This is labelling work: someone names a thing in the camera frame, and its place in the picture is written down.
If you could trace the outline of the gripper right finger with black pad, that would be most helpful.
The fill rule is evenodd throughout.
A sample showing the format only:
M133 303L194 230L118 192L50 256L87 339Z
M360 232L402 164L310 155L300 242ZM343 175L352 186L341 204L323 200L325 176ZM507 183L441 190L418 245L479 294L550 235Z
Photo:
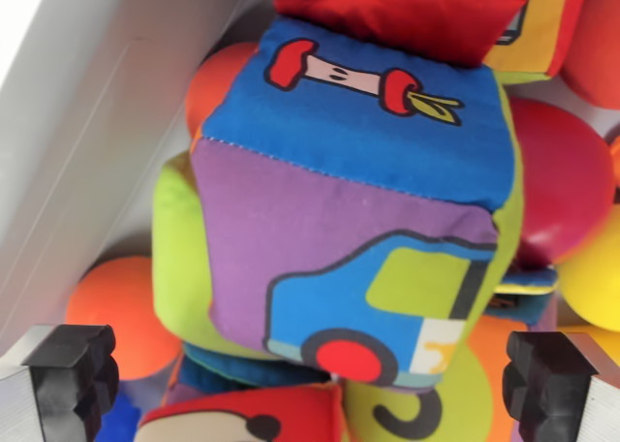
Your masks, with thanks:
M585 333L513 332L503 400L524 441L617 441L619 365Z

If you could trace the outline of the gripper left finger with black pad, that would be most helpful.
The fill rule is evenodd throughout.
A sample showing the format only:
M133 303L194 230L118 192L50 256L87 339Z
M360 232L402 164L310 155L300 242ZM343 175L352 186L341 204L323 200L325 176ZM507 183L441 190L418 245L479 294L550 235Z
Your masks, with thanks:
M1 439L96 439L119 387L108 325L35 325L1 356Z

